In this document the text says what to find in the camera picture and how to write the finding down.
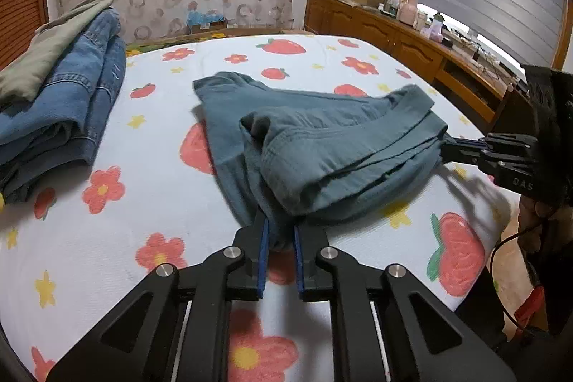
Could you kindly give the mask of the right hand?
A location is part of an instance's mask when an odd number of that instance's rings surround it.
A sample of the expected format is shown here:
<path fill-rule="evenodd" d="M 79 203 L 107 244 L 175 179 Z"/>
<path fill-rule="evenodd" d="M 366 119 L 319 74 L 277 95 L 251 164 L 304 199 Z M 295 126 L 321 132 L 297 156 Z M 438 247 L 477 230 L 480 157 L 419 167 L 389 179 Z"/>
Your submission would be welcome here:
<path fill-rule="evenodd" d="M 521 196 L 519 208 L 519 238 L 524 253 L 539 252 L 544 243 L 572 241 L 572 207 L 551 207 Z"/>

